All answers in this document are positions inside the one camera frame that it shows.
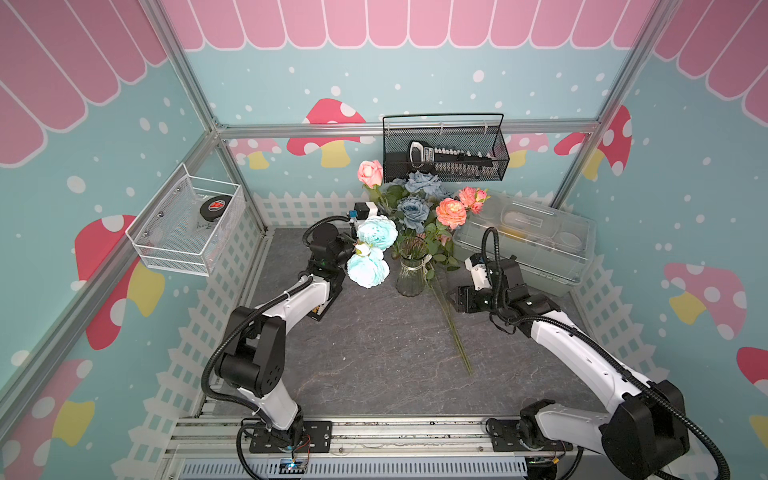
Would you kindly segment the pink orange peony stem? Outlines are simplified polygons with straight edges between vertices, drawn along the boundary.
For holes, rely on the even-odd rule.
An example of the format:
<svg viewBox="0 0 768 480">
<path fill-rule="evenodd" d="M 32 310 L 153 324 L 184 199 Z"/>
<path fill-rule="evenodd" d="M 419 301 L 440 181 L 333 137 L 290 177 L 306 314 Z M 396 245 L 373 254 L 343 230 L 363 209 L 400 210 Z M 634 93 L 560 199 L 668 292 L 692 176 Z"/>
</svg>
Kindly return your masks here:
<svg viewBox="0 0 768 480">
<path fill-rule="evenodd" d="M 473 367 L 455 321 L 456 310 L 449 300 L 448 292 L 445 289 L 442 280 L 443 275 L 441 274 L 440 269 L 433 265 L 427 268 L 427 284 L 438 302 L 438 305 L 443 314 L 443 318 L 446 321 L 448 331 L 456 348 L 456 352 L 461 359 L 465 371 L 468 376 L 472 376 L 474 373 Z"/>
</svg>

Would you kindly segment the pink rose stem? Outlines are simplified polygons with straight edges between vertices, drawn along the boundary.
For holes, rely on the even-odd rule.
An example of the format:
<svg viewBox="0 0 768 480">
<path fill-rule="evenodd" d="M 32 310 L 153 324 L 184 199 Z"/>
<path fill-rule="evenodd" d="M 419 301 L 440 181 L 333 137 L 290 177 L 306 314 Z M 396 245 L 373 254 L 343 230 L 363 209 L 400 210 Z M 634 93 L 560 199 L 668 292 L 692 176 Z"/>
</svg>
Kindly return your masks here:
<svg viewBox="0 0 768 480">
<path fill-rule="evenodd" d="M 381 191 L 384 181 L 382 164 L 378 160 L 361 162 L 358 167 L 357 178 L 368 191 L 370 200 L 381 209 L 388 211 L 390 209 L 388 200 Z"/>
</svg>

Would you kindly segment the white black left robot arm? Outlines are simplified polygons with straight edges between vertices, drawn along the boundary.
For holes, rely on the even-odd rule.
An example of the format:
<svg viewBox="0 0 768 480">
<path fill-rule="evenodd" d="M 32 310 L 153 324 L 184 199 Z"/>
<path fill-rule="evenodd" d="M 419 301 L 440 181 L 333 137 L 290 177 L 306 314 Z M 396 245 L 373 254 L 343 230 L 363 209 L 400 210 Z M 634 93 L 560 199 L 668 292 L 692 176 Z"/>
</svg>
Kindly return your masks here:
<svg viewBox="0 0 768 480">
<path fill-rule="evenodd" d="M 317 221 L 302 236 L 310 259 L 297 283 L 258 307 L 232 311 L 201 375 L 206 397 L 248 408 L 273 431 L 300 428 L 300 407 L 282 382 L 287 335 L 305 318 L 320 321 L 342 292 L 354 233 L 350 215 Z"/>
</svg>

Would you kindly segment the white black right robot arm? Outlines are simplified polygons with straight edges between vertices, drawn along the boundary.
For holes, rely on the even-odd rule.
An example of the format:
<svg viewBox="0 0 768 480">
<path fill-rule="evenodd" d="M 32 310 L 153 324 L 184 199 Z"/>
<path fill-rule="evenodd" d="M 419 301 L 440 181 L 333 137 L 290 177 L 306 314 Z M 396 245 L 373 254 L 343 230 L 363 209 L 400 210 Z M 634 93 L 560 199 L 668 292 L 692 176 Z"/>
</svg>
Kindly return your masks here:
<svg viewBox="0 0 768 480">
<path fill-rule="evenodd" d="M 627 479 L 670 478 L 666 467 L 690 450 L 696 438 L 728 479 L 731 469 L 715 442 L 685 412 L 682 392 L 635 371 L 582 331 L 543 294 L 533 295 L 515 257 L 500 253 L 500 235 L 487 228 L 480 251 L 469 258 L 472 285 L 457 290 L 463 313 L 486 313 L 505 334 L 521 333 L 546 348 L 600 400 L 600 412 L 543 399 L 523 408 L 518 437 L 529 449 L 555 441 L 607 458 Z"/>
</svg>

